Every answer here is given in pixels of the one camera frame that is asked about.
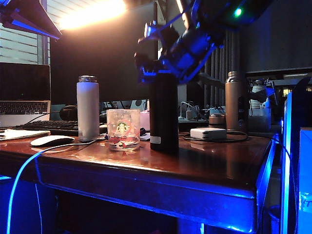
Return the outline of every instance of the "white water bottle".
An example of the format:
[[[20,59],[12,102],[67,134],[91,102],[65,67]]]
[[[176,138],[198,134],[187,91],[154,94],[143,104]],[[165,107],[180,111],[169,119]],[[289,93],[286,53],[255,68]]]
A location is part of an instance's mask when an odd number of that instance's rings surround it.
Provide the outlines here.
[[[99,136],[99,92],[97,78],[80,76],[77,83],[78,136],[88,141]]]

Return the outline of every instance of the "wooden desk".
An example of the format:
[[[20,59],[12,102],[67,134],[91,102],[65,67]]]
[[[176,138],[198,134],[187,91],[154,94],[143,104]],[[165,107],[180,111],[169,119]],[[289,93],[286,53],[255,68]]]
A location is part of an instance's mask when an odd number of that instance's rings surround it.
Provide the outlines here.
[[[0,175],[14,177],[41,150],[32,148],[31,140],[0,142]],[[110,151],[104,141],[56,149],[29,164],[21,178],[196,223],[255,232],[275,144],[261,137],[240,143],[180,138],[179,144],[178,155],[153,151],[148,142],[126,153]]]

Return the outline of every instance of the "laptop keyboard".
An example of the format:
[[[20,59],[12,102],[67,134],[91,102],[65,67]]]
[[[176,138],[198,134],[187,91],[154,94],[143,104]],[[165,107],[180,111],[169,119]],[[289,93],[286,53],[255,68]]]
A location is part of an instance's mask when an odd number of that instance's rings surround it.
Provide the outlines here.
[[[47,102],[0,101],[0,115],[34,115],[46,114],[47,112]]]

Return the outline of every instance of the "laptop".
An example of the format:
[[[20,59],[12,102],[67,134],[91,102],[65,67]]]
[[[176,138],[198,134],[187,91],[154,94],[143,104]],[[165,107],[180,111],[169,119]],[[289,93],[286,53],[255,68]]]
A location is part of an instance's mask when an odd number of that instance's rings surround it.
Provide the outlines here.
[[[49,120],[50,107],[48,65],[0,62],[0,127]]]

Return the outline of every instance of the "lamp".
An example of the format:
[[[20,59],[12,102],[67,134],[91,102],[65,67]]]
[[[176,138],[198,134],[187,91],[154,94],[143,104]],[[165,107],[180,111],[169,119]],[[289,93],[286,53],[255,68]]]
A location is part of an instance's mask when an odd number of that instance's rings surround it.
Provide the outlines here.
[[[62,35],[39,0],[0,0],[0,22],[5,28],[55,39]]]

